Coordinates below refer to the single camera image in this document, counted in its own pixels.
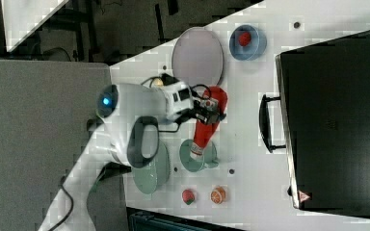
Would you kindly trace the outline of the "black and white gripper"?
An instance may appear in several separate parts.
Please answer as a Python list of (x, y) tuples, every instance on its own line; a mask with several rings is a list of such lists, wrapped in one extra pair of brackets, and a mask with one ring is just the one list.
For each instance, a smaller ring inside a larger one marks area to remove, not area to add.
[[(162, 92), (167, 98), (167, 120), (178, 125), (192, 118), (198, 120), (197, 113), (202, 112), (198, 105), (205, 90), (209, 88), (203, 84), (189, 86), (187, 83), (168, 75), (162, 74), (164, 86)], [(226, 118), (226, 113), (217, 113), (216, 121)]]

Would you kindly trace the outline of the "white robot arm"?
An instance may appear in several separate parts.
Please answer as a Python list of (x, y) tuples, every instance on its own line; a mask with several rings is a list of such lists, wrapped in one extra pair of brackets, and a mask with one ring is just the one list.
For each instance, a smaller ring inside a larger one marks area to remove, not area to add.
[(196, 133), (190, 156), (195, 160), (225, 119), (227, 93), (218, 86), (196, 86), (169, 74), (150, 77), (140, 84), (111, 84), (97, 98), (97, 126), (71, 171), (63, 176), (38, 231), (95, 231), (88, 212), (88, 197), (102, 169), (114, 163), (145, 167), (160, 143), (161, 125), (194, 119)]

